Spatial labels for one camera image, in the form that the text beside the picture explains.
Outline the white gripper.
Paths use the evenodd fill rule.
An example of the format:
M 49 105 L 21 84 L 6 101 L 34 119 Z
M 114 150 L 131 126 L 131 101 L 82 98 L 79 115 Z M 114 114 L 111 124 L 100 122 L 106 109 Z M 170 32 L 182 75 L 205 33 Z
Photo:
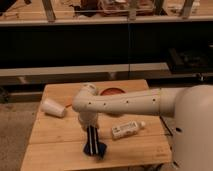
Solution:
M 88 128 L 88 146 L 89 146 L 89 152 L 90 155 L 93 155 L 93 130 L 94 130 L 94 144 L 95 144 L 95 154 L 99 155 L 99 140 L 98 140 L 98 114 L 93 112 L 81 112 L 78 115 L 78 121 L 82 127 L 83 130 L 86 130 Z

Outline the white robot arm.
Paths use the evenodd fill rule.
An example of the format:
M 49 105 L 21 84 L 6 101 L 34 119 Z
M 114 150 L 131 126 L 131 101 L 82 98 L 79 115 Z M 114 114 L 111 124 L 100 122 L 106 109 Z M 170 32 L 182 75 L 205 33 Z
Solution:
M 95 85 L 86 84 L 72 108 L 84 128 L 95 125 L 99 113 L 172 117 L 174 171 L 213 171 L 213 85 L 100 96 Z

